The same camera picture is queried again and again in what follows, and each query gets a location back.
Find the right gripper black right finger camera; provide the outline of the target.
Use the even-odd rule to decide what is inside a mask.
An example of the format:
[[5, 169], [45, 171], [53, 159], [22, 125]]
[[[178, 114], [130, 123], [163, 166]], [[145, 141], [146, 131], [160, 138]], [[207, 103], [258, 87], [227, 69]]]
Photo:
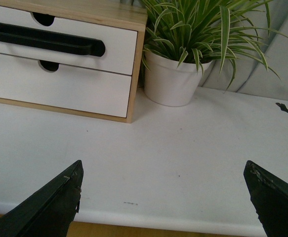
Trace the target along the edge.
[[268, 237], [288, 237], [288, 183], [248, 160], [244, 178]]

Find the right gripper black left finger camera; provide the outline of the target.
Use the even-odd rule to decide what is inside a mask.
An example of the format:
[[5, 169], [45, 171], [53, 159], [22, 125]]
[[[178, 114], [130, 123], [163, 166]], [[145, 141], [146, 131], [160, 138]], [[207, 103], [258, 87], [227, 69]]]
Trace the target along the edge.
[[0, 217], [0, 237], [65, 237], [79, 212], [82, 180], [78, 160]]

